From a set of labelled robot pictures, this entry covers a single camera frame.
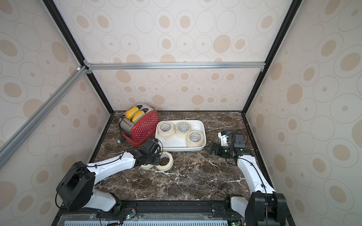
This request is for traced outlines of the white plastic storage box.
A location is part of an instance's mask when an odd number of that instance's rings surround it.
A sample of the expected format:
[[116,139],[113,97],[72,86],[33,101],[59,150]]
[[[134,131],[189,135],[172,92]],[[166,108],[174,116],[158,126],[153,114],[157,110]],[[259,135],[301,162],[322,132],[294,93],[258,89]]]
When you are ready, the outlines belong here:
[[176,125],[181,121],[188,122],[192,127],[191,131],[199,131],[203,134],[203,136],[204,136],[203,145],[201,147],[191,147],[191,148],[186,147],[186,140],[178,138],[176,135],[176,132],[175,132],[175,136],[173,139],[163,140],[159,136],[157,127],[156,127],[155,137],[162,142],[164,150],[167,152],[200,151],[200,150],[202,150],[206,145],[206,132],[205,132],[205,127],[204,127],[203,122],[199,121],[199,120],[173,120],[170,122],[174,125],[174,128],[175,128]]

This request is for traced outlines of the masking tape roll one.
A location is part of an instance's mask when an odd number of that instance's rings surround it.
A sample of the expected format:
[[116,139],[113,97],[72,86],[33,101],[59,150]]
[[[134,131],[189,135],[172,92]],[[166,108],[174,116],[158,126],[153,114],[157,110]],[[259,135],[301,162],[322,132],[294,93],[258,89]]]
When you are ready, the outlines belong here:
[[171,140],[175,136],[175,128],[170,121],[161,121],[157,126],[157,131],[163,140]]

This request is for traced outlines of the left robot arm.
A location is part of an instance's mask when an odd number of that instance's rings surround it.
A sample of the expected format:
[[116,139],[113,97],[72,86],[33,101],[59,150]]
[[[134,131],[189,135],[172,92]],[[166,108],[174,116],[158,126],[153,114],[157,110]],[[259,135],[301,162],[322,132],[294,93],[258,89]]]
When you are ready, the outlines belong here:
[[64,203],[63,209],[79,211],[96,209],[117,215],[121,212],[121,201],[112,193],[98,191],[94,186],[121,171],[141,166],[158,166],[163,144],[158,139],[148,139],[141,147],[97,163],[73,164],[56,188],[56,197]]

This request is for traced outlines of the masking tape roll four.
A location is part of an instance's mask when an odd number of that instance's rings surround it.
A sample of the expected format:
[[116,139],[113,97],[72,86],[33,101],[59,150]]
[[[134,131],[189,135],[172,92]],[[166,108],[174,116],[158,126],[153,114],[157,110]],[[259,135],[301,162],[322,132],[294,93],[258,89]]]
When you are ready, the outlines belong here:
[[201,147],[204,142],[204,136],[199,131],[190,131],[186,136],[186,147]]

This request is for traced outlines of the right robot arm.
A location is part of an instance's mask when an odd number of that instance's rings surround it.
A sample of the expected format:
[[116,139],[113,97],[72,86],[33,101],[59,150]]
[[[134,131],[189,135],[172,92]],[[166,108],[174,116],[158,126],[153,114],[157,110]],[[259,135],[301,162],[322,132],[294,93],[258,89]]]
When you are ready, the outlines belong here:
[[245,226],[284,226],[286,225],[287,201],[283,194],[276,193],[259,169],[256,158],[248,148],[230,145],[223,147],[214,142],[210,154],[225,160],[232,159],[241,170],[250,190],[247,201],[239,196],[230,198],[232,211],[242,216]]

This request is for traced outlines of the masking tape roll three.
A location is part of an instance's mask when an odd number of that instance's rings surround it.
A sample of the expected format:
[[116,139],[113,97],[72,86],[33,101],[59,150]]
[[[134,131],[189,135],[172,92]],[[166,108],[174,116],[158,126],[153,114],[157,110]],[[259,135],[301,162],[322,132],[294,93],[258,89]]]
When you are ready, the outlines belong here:
[[167,158],[168,159],[168,163],[166,165],[157,165],[156,168],[159,171],[168,171],[172,168],[173,166],[173,156],[169,153],[169,152],[163,152],[160,156],[160,160]]

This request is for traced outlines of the masking tape roll five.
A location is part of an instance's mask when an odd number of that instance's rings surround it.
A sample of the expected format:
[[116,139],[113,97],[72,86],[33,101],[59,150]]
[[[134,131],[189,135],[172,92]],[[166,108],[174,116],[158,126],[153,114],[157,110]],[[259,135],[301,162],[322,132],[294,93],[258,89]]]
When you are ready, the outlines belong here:
[[151,168],[153,168],[153,167],[154,167],[154,165],[152,165],[152,164],[147,164],[147,165],[141,165],[141,166],[140,166],[141,169],[145,169],[145,170],[146,170],[146,169],[151,169]]

